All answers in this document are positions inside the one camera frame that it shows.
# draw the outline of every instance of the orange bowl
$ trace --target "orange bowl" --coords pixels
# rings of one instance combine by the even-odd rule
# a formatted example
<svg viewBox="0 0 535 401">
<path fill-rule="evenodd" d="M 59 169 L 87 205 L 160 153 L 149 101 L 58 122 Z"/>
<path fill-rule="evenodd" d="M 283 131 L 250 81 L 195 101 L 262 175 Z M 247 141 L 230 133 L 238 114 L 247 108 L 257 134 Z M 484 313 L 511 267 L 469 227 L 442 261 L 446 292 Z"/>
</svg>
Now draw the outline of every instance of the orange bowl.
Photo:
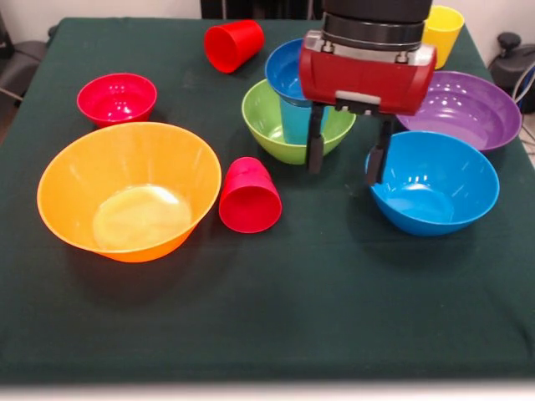
<svg viewBox="0 0 535 401">
<path fill-rule="evenodd" d="M 39 214 L 58 238 L 117 261 L 174 251 L 216 201 L 216 154 L 201 138 L 161 123 L 126 123 L 88 134 L 48 165 Z"/>
</svg>

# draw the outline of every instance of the dark green tablecloth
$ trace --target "dark green tablecloth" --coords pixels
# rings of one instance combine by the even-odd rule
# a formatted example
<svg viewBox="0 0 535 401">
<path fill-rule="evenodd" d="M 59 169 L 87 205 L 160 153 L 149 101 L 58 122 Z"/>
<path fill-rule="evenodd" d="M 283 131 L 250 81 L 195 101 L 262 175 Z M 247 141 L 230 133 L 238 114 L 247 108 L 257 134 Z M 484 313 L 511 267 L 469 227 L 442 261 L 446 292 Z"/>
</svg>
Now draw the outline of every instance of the dark green tablecloth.
<svg viewBox="0 0 535 401">
<path fill-rule="evenodd" d="M 372 119 L 319 177 L 271 158 L 242 121 L 269 53 L 317 24 L 262 23 L 262 52 L 225 75 L 202 51 L 213 23 L 61 23 L 0 149 L 0 380 L 535 376 L 535 175 L 521 143 L 489 156 L 502 192 L 488 216 L 448 237 L 407 236 L 363 186 Z M 466 30 L 447 68 L 488 78 Z M 145 265 L 48 232 L 40 175 L 94 129 L 76 109 L 79 89 L 117 71 L 152 79 L 152 118 L 200 135 L 224 170 L 259 157 L 283 199 L 280 222 L 244 236 L 212 211 L 178 251 Z"/>
</svg>

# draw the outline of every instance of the wall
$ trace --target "wall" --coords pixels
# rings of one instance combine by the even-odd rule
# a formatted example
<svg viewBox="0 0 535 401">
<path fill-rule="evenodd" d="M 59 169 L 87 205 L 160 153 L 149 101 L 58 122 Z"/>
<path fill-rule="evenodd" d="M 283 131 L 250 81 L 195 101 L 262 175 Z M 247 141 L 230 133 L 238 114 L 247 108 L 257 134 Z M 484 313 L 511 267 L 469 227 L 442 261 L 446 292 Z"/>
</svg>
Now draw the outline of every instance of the wall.
<svg viewBox="0 0 535 401">
<path fill-rule="evenodd" d="M 63 17 L 200 18 L 199 0 L 0 0 L 12 40 L 46 40 Z"/>
<path fill-rule="evenodd" d="M 535 0 L 434 0 L 459 10 L 485 62 L 499 52 L 496 37 L 504 31 L 522 36 L 523 43 L 535 43 Z"/>
<path fill-rule="evenodd" d="M 456 8 L 464 14 L 466 25 L 486 62 L 498 52 L 496 36 L 505 30 L 518 32 L 526 43 L 535 43 L 535 0 L 435 0 L 435 3 Z M 48 28 L 68 15 L 201 16 L 199 0 L 0 0 L 0 7 L 15 42 L 45 39 Z"/>
</svg>

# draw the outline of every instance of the yellow cup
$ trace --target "yellow cup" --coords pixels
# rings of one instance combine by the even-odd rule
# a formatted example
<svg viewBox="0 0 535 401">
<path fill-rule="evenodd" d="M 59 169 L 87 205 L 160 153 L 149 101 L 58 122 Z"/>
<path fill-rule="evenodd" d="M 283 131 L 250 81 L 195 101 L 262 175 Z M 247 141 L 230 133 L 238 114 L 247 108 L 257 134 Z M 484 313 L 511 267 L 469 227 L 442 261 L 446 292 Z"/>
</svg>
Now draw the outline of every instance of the yellow cup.
<svg viewBox="0 0 535 401">
<path fill-rule="evenodd" d="M 445 6 L 433 6 L 425 21 L 423 43 L 436 47 L 435 69 L 441 69 L 450 57 L 453 45 L 459 36 L 465 19 L 461 13 Z"/>
</svg>

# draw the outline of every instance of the upside-down red cup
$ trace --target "upside-down red cup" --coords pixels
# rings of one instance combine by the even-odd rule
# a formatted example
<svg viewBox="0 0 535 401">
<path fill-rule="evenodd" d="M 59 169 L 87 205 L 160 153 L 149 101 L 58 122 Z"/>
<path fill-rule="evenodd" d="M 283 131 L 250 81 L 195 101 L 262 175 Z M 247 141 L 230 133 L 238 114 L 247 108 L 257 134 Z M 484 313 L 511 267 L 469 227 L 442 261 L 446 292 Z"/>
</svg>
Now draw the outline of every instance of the upside-down red cup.
<svg viewBox="0 0 535 401">
<path fill-rule="evenodd" d="M 264 32 L 250 19 L 211 27 L 204 36 L 208 60 L 218 71 L 232 73 L 260 51 Z"/>
<path fill-rule="evenodd" d="M 283 204 L 266 168 L 253 157 L 234 160 L 219 200 L 219 216 L 231 230 L 253 234 L 273 226 Z"/>
</svg>

